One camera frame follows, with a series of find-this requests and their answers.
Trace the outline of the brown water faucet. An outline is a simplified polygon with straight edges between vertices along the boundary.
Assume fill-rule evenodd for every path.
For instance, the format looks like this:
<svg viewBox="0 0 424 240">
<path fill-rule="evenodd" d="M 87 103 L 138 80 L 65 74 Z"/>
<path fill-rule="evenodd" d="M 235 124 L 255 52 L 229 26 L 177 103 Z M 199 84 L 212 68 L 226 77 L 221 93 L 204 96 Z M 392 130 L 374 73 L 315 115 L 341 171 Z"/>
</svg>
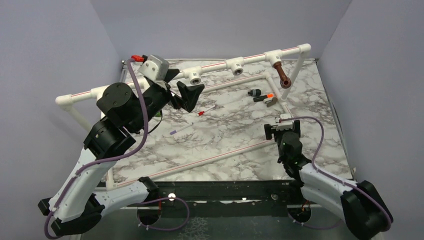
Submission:
<svg viewBox="0 0 424 240">
<path fill-rule="evenodd" d="M 282 62 L 278 61 L 273 64 L 273 68 L 277 71 L 280 78 L 279 84 L 283 89 L 288 89 L 292 86 L 291 79 L 286 75 L 282 68 Z"/>
</svg>

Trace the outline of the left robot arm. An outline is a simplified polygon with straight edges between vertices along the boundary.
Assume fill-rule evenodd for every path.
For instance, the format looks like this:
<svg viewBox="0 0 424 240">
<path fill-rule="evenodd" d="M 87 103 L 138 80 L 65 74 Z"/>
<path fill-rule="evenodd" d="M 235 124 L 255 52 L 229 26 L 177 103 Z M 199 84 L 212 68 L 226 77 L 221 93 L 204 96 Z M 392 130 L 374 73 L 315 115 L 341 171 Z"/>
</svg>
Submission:
<svg viewBox="0 0 424 240">
<path fill-rule="evenodd" d="M 149 80 L 147 90 L 139 86 L 132 89 L 122 82 L 105 89 L 96 103 L 104 117 L 89 131 L 72 173 L 56 195 L 38 203 L 46 216 L 44 233 L 48 239 L 83 234 L 113 211 L 159 201 L 158 186 L 149 177 L 105 192 L 97 192 L 96 187 L 117 161 L 141 150 L 149 134 L 149 121 L 163 107 L 171 105 L 187 112 L 195 108 L 205 87 L 178 82 L 179 94 L 174 94 L 169 82 L 178 73 L 176 68 L 168 69 L 162 85 Z"/>
</svg>

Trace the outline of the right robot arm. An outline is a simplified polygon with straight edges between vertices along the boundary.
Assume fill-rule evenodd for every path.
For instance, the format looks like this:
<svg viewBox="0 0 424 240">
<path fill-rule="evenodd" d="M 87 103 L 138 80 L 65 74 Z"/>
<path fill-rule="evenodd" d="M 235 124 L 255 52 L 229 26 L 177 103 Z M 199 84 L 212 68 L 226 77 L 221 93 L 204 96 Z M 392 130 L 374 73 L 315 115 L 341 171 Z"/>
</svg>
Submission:
<svg viewBox="0 0 424 240">
<path fill-rule="evenodd" d="M 359 240 L 370 240 L 388 231 L 393 216 L 371 182 L 356 182 L 318 167 L 316 156 L 323 138 L 312 159 L 303 154 L 300 120 L 281 117 L 277 124 L 264 125 L 265 138 L 276 142 L 277 162 L 295 182 L 288 190 L 289 199 L 296 204 L 304 200 L 319 204 L 339 217 Z"/>
</svg>

